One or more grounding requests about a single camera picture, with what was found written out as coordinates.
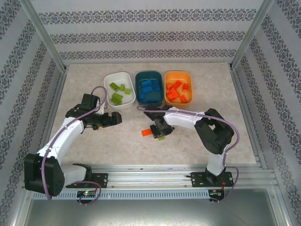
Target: wallpaper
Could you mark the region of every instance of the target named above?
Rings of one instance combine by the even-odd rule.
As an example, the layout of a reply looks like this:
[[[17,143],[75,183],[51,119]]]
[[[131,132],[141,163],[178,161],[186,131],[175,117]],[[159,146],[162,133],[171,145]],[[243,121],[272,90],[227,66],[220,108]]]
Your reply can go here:
[[[277,0],[236,68],[265,161],[301,225],[301,1]]]
[[[262,0],[32,1],[64,62],[231,62]]]
[[[42,141],[61,72],[17,0],[2,0],[0,13],[0,226],[4,226],[24,180],[23,159],[36,153]]]

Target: plastic bowl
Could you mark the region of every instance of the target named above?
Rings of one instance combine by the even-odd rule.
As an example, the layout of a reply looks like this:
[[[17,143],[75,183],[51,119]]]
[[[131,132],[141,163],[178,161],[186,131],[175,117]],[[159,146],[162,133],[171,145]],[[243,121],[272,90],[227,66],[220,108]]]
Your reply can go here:
[[[167,72],[165,74],[165,79],[164,80],[165,80],[164,81],[164,96],[165,96],[166,103],[168,105],[172,105],[172,106],[177,107],[177,108],[186,108],[186,107],[188,107],[189,104],[193,100],[191,75],[188,74],[187,72],[182,72],[182,71],[170,71],[170,72]],[[187,100],[186,104],[181,103],[179,98],[177,98],[176,100],[171,102],[171,101],[169,101],[169,99],[166,96],[166,93],[168,92],[168,90],[166,89],[166,84],[167,83],[175,84],[175,82],[177,80],[182,82],[181,86],[177,89],[177,91],[180,95],[185,96],[185,98]],[[184,83],[188,84],[188,92],[183,92],[182,91],[182,87],[183,87]]]
[[[124,84],[127,89],[131,89],[131,94],[127,95],[123,91],[120,91],[120,90],[115,92],[110,87],[110,84],[112,82],[114,82],[119,87],[121,86],[121,84]],[[121,109],[131,107],[135,104],[136,94],[134,91],[134,87],[133,87],[130,75],[128,73],[119,72],[119,73],[115,73],[115,74],[109,74],[104,78],[103,83],[104,83],[104,87],[108,91],[107,101],[112,108],[114,108],[116,110],[121,110]],[[118,93],[123,96],[121,105],[115,105],[114,103],[111,102],[111,98],[114,93]]]
[[[141,82],[145,80],[157,80],[160,85],[160,91],[152,91],[150,93],[146,93],[146,98],[144,100],[140,99],[140,94],[142,93],[142,87]],[[156,71],[145,71],[145,72],[139,72],[135,77],[135,86],[136,86],[136,94],[137,94],[137,102],[139,105],[149,105],[147,103],[147,100],[155,100],[157,103],[153,103],[153,106],[159,107],[161,106],[163,100],[164,100],[164,91],[163,91],[163,82],[162,82],[162,76],[159,72]]]

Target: metal floor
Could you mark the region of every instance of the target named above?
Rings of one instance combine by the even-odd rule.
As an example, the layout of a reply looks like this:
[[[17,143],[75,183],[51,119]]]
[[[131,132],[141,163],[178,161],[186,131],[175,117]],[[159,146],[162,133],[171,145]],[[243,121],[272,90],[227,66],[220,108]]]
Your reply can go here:
[[[234,190],[220,205],[208,200],[32,200],[26,226],[276,226],[266,189]]]

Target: green lego brick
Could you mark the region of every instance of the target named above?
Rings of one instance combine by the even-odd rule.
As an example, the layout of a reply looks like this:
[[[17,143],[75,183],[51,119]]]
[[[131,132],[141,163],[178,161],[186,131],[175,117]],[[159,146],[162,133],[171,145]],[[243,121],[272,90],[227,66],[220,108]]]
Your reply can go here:
[[[115,92],[117,92],[117,91],[119,90],[118,85],[116,85],[114,82],[112,82],[112,83],[110,84],[110,87],[111,87]]]
[[[124,84],[121,84],[120,91],[124,91],[125,88],[126,88],[126,86]]]
[[[124,92],[125,92],[127,95],[130,95],[130,94],[131,94],[131,89],[125,89]]]
[[[116,98],[116,99],[118,99],[118,100],[122,100],[122,98],[123,98],[123,96],[122,95],[120,95],[120,94],[118,94],[118,93],[114,93],[113,95],[112,95],[112,98]]]
[[[115,97],[112,97],[111,102],[114,103],[114,104],[116,104],[116,105],[121,105],[121,104],[122,104],[122,101],[121,101],[121,100],[118,100],[118,99],[115,98]]]

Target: marble surface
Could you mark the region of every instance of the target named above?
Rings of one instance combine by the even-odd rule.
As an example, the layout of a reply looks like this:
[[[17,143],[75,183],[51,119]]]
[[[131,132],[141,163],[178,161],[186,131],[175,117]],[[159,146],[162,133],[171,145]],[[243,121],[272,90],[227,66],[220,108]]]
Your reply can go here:
[[[84,93],[90,93],[103,85],[106,75],[116,72],[130,74],[133,85],[135,75],[146,70],[156,70],[164,75],[168,71],[182,70],[191,74],[194,100],[187,110],[206,111],[216,109],[224,119],[239,130],[241,140],[227,157],[227,164],[254,164],[255,158],[246,131],[244,119],[226,63],[192,64],[95,64],[71,65],[66,78],[51,136],[62,125],[66,112],[81,102]],[[103,91],[95,95],[101,99]],[[142,137],[141,130],[152,124],[143,112],[131,108],[119,111],[122,123],[93,131],[86,129],[73,142],[63,163],[85,164],[206,164],[208,151],[196,131],[175,127],[172,134],[158,141],[153,136]]]

